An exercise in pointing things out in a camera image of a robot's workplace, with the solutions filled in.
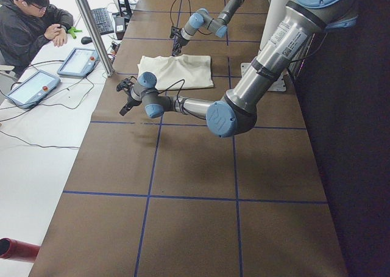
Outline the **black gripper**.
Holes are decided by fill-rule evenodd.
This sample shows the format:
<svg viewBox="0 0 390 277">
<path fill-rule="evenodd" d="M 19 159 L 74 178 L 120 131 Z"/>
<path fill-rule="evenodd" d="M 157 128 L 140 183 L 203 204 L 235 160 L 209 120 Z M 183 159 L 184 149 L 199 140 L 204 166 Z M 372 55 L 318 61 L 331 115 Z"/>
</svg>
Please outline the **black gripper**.
<svg viewBox="0 0 390 277">
<path fill-rule="evenodd" d="M 119 114 L 124 116 L 128 111 L 130 111 L 133 107 L 139 106 L 142 103 L 141 96 L 137 94 L 133 89 L 126 92 L 127 93 L 127 103 L 126 106 L 123 107 Z"/>
<path fill-rule="evenodd" d="M 173 44 L 173 49 L 172 49 L 172 56 L 179 56 L 180 55 L 180 50 L 182 47 L 186 46 L 188 44 L 188 40 L 185 39 L 181 33 L 175 34 L 174 37 L 174 44 Z"/>
</svg>

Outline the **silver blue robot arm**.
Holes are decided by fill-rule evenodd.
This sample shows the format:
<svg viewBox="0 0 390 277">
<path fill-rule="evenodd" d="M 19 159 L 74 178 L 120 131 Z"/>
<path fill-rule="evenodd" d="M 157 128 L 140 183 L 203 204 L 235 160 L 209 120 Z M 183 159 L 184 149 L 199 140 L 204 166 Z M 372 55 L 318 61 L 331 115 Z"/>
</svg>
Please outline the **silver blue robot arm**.
<svg viewBox="0 0 390 277">
<path fill-rule="evenodd" d="M 227 90 L 219 101 L 160 96 L 156 76 L 146 72 L 136 82 L 122 81 L 117 85 L 117 91 L 128 96 L 119 113 L 124 116 L 142 105 L 150 118 L 178 112 L 203 119 L 218 137 L 247 132 L 257 121 L 257 103 L 293 62 L 307 38 L 354 26 L 357 17 L 358 0 L 288 0 L 285 17 L 265 47 L 253 58 L 236 87 Z"/>
<path fill-rule="evenodd" d="M 171 26 L 170 38 L 174 39 L 172 56 L 179 56 L 182 53 L 182 48 L 202 27 L 219 38 L 224 37 L 228 30 L 228 23 L 244 1 L 229 0 L 216 18 L 213 18 L 207 9 L 200 8 L 190 14 L 188 21 L 182 28 Z"/>
</svg>

